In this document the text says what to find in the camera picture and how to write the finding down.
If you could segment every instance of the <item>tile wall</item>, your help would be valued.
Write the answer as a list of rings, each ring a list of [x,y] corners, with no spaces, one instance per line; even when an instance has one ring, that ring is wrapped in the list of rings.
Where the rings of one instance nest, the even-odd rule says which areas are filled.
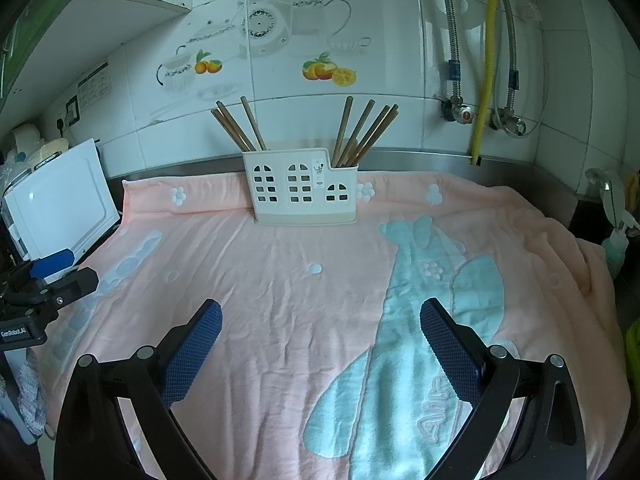
[[[536,164],[580,194],[588,168],[640,168],[640,51],[607,0],[538,0],[549,67]]]
[[[474,107],[482,85],[485,1],[454,2],[463,96]],[[521,81],[516,113],[534,128],[543,93],[539,13],[529,0],[511,1]],[[500,102],[508,76],[506,30],[503,36]],[[384,104],[399,105],[400,115],[379,146],[466,152],[471,126],[440,119],[438,97],[450,94],[448,51],[443,0],[193,0],[189,14],[108,57],[110,93],[86,108],[65,135],[75,142],[100,139],[108,177],[228,155],[237,149],[209,109],[222,100],[244,121],[238,104],[244,95],[269,148],[329,147],[344,98],[352,94],[350,128],[369,98],[376,101],[375,112]],[[305,78],[305,63],[323,54],[326,70],[348,69],[341,81],[346,86]],[[198,55],[222,68],[196,73]],[[45,136],[57,136],[56,119],[76,88],[40,118]],[[537,131],[517,140],[487,129],[482,153],[533,160],[537,143]]]

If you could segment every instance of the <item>chopstick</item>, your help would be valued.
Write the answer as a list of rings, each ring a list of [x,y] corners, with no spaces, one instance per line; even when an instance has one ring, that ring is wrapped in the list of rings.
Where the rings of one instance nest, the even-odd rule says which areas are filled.
[[[389,106],[385,105],[382,108],[382,111],[376,117],[376,120],[373,121],[373,124],[371,125],[371,127],[367,130],[367,133],[364,134],[364,137],[362,137],[362,140],[360,141],[360,143],[356,146],[356,149],[353,150],[353,152],[351,153],[351,156],[349,157],[349,160],[347,160],[347,162],[345,162],[345,164],[344,164],[345,168],[348,167],[348,166],[352,166],[353,165],[353,162],[358,158],[358,155],[360,154],[360,152],[362,151],[362,149],[364,148],[366,143],[369,142],[369,139],[373,136],[373,134],[376,131],[376,128],[378,126],[380,126],[380,123],[386,117],[386,114],[388,112],[389,112]]]
[[[211,113],[218,120],[218,122],[220,123],[220,126],[222,126],[223,130],[225,130],[227,132],[227,134],[229,135],[229,137],[231,137],[233,142],[235,142],[236,145],[238,146],[238,148],[240,148],[240,151],[241,152],[248,152],[249,148],[244,145],[244,142],[242,142],[242,139],[240,139],[240,137],[238,137],[236,135],[236,133],[231,129],[231,126],[226,121],[226,119],[224,118],[222,113],[220,113],[220,110],[217,110],[217,109],[214,108],[211,111]]]
[[[249,119],[249,122],[251,123],[251,128],[254,131],[255,138],[258,139],[258,144],[260,144],[260,149],[265,152],[267,150],[267,147],[265,146],[264,140],[262,139],[262,136],[260,134],[260,130],[258,129],[258,123],[255,122],[254,115],[251,112],[251,108],[249,108],[249,102],[246,100],[246,97],[244,96],[242,96],[240,100],[242,101],[242,106],[244,107],[246,116]]]
[[[377,127],[376,131],[373,133],[371,138],[364,145],[363,149],[358,154],[357,158],[353,162],[353,166],[356,166],[363,156],[367,154],[367,152],[371,149],[371,147],[375,144],[375,142],[380,138],[380,136],[385,132],[388,126],[392,123],[392,121],[398,116],[398,106],[394,105],[389,113],[382,120],[380,125]]]
[[[225,119],[228,121],[229,125],[231,126],[231,129],[235,131],[236,135],[238,135],[238,137],[242,139],[242,142],[244,142],[247,145],[247,147],[249,148],[249,151],[254,152],[255,151],[254,145],[252,145],[251,141],[244,134],[244,131],[242,131],[242,128],[238,125],[238,123],[236,123],[236,120],[229,113],[229,110],[226,109],[226,106],[222,103],[222,101],[216,101],[216,104],[218,105],[218,109],[222,112]]]
[[[349,138],[349,142],[347,142],[347,145],[344,147],[344,151],[342,152],[342,155],[338,159],[338,164],[337,164],[338,168],[340,168],[341,165],[343,165],[349,158],[349,154],[351,150],[355,147],[356,142],[358,140],[358,134],[360,133],[360,130],[364,126],[364,123],[367,120],[367,117],[369,117],[369,114],[371,113],[371,109],[373,108],[374,104],[376,104],[376,102],[373,99],[370,99],[369,102],[367,103],[367,106],[364,108],[364,111],[360,116],[360,119],[358,120],[358,124],[356,124],[356,127],[354,128],[353,133]]]
[[[351,113],[351,104],[353,103],[353,97],[348,96],[344,102],[344,110],[342,111],[342,120],[340,121],[340,129],[338,129],[338,136],[335,139],[334,155],[331,157],[331,167],[336,168],[338,158],[340,157],[340,148],[342,147],[342,140],[344,139],[344,131],[347,129],[347,122],[349,121],[349,114]]]

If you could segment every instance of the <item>silver screw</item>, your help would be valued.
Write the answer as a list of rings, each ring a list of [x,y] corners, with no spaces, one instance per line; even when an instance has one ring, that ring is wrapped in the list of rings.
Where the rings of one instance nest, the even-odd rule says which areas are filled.
[[[493,345],[489,349],[489,352],[491,352],[492,356],[497,357],[498,359],[504,359],[507,357],[507,349],[504,346]]]
[[[136,352],[138,359],[149,359],[154,354],[154,348],[152,346],[143,346]]]
[[[551,359],[549,360],[551,361],[551,364],[556,368],[562,368],[564,366],[564,359],[562,359],[559,355],[553,354],[551,356]]]
[[[94,360],[94,357],[90,354],[84,354],[81,358],[78,359],[78,366],[82,368],[86,368],[91,364],[91,361]]]

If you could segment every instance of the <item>plastic basket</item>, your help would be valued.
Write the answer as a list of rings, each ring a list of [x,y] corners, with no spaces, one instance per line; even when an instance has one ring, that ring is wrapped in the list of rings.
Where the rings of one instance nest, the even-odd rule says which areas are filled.
[[[326,148],[244,152],[242,158],[258,223],[355,222],[358,168],[331,168]]]

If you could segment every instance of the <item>blue textured pad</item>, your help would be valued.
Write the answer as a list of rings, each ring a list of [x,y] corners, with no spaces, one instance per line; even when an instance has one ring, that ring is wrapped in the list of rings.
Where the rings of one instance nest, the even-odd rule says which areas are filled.
[[[460,400],[478,405],[482,397],[482,368],[476,364],[456,335],[455,322],[435,300],[427,300],[420,309],[420,328],[449,383]]]
[[[31,266],[29,275],[36,280],[41,280],[60,272],[62,269],[71,267],[74,264],[74,259],[74,252],[71,249],[62,249],[60,252],[36,260]]]
[[[184,399],[222,330],[222,309],[215,301],[209,301],[200,319],[191,327],[164,368],[162,403],[168,408]]]

